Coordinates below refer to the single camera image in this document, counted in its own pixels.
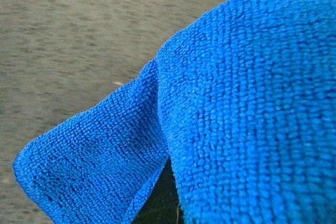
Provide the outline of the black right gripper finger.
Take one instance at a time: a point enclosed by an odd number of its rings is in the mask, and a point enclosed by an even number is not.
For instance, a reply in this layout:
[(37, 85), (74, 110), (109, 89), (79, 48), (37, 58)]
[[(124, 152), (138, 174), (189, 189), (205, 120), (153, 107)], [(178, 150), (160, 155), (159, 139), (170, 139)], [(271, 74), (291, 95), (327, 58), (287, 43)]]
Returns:
[(168, 160), (150, 197), (133, 223), (175, 224), (183, 222), (183, 212), (180, 208), (171, 161)]

